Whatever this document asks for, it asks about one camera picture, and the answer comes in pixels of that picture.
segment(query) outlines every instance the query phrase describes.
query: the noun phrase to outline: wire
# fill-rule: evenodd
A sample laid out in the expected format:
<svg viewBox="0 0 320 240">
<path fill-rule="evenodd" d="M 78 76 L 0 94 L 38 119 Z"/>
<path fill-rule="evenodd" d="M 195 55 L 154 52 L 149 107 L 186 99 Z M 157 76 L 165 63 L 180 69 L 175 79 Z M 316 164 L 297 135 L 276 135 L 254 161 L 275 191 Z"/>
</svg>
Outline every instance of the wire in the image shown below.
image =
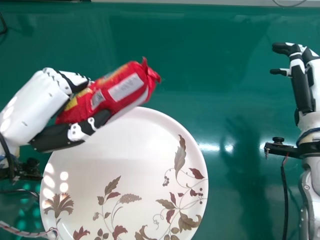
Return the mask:
<svg viewBox="0 0 320 240">
<path fill-rule="evenodd" d="M 7 161 L 8 161 L 8 164 L 9 164 L 9 178 L 10 178 L 11 181 L 13 181 L 14 177 L 15 177 L 14 160 L 13 160 L 13 158 L 11 156 L 11 153 L 9 151 L 8 145 L 6 143 L 6 140 L 5 140 L 4 136 L 1 134 L 1 132 L 0 132 L 0 143 L 2 145 L 5 157 L 6 157 Z"/>
<path fill-rule="evenodd" d="M 288 232 L 288 218 L 289 218 L 289 200 L 288 200 L 288 187 L 287 187 L 287 180 L 286 180 L 286 173 L 285 173 L 285 164 L 288 161 L 288 155 L 286 154 L 282 161 L 281 165 L 281 179 L 283 185 L 283 192 L 284 192 L 284 223 L 283 223 L 283 232 L 282 232 L 282 240 L 287 239 L 287 232 Z"/>
<path fill-rule="evenodd" d="M 2 34 L 5 34 L 7 32 L 8 28 L 7 28 L 6 21 L 5 21 L 4 17 L 2 16 L 1 12 L 0 12 L 0 20 L 1 20 L 2 25 L 3 25 L 3 30 L 0 31 L 0 35 L 2 35 Z"/>
<path fill-rule="evenodd" d="M 29 191 L 29 190 L 25 190 L 25 189 L 0 191 L 0 194 L 13 194 L 13 193 L 29 193 L 29 194 L 33 195 L 34 197 L 36 197 L 37 200 L 40 199 L 40 196 L 38 193 L 33 192 L 33 191 Z"/>
<path fill-rule="evenodd" d="M 293 5 L 282 5 L 282 4 L 280 4 L 280 3 L 278 2 L 278 0 L 272 0 L 272 1 L 273 1 L 275 4 L 277 4 L 279 7 L 282 7 L 282 8 L 292 8 L 292 7 L 297 7 L 297 6 L 305 3 L 307 0 L 302 0 L 302 1 L 300 1 L 300 2 L 297 2 L 297 3 L 293 4 Z"/>
</svg>

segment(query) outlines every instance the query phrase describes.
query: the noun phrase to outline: red snack package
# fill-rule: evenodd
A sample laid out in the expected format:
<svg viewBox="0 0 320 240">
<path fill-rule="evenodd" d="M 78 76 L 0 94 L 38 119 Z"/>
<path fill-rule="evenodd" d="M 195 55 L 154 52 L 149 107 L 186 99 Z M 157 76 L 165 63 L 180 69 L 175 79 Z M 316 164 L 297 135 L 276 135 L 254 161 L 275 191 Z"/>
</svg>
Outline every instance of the red snack package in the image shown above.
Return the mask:
<svg viewBox="0 0 320 240">
<path fill-rule="evenodd" d="M 130 110 L 149 100 L 156 82 L 160 83 L 161 77 L 147 65 L 146 58 L 141 64 L 130 61 L 75 95 L 55 123 L 78 123 L 103 109 L 112 115 Z"/>
</svg>

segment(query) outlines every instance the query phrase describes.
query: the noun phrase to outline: white plate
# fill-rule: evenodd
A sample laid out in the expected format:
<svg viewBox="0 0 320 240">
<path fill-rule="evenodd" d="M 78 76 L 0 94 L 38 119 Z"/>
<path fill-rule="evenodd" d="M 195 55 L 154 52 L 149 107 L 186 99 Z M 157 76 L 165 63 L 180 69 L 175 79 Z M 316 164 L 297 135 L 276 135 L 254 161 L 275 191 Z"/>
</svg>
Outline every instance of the white plate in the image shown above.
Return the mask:
<svg viewBox="0 0 320 240">
<path fill-rule="evenodd" d="M 60 240 L 191 240 L 209 191 L 194 138 L 144 107 L 54 152 L 43 177 L 42 222 Z"/>
</svg>

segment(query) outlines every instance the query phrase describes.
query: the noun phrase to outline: white label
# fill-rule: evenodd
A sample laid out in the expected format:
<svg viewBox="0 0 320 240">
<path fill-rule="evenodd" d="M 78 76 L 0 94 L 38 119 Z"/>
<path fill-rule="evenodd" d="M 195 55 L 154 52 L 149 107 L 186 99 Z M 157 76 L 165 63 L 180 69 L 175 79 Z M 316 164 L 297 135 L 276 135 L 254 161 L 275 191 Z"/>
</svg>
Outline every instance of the white label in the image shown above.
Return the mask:
<svg viewBox="0 0 320 240">
<path fill-rule="evenodd" d="M 138 74 L 133 73 L 123 81 L 111 87 L 108 92 L 110 96 L 116 102 L 124 99 L 125 97 L 129 96 L 130 94 L 134 93 L 136 90 L 141 88 L 144 85 L 144 82 L 140 79 Z"/>
<path fill-rule="evenodd" d="M 91 99 L 91 107 L 94 110 L 96 107 L 99 106 L 100 103 L 102 103 L 103 101 L 105 101 L 105 97 L 103 96 L 101 90 L 97 91 L 92 99 Z"/>
</svg>

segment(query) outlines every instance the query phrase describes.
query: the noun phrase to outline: green surface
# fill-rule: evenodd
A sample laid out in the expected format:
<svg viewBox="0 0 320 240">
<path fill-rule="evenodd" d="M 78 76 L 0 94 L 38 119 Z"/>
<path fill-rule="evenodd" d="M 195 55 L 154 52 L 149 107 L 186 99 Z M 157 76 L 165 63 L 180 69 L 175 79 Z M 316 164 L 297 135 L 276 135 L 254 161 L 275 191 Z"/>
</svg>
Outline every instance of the green surface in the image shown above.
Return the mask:
<svg viewBox="0 0 320 240">
<path fill-rule="evenodd" d="M 44 67 L 94 79 L 146 56 L 164 79 L 146 106 L 184 125 L 207 164 L 209 200 L 193 239 L 281 239 L 282 159 L 265 160 L 260 145 L 273 136 L 293 144 L 299 130 L 290 80 L 269 75 L 288 59 L 272 53 L 271 44 L 295 42 L 320 52 L 319 9 L 0 3 L 0 11 L 9 27 L 0 36 L 1 108 Z M 224 151 L 225 145 L 233 150 Z M 28 147 L 21 154 L 41 159 L 42 169 L 49 157 Z M 290 159 L 290 240 L 298 239 L 301 172 L 300 161 Z M 24 187 L 39 190 L 33 183 Z M 0 220 L 39 231 L 38 204 L 25 198 L 0 196 Z M 0 239 L 17 238 L 0 230 Z"/>
</svg>

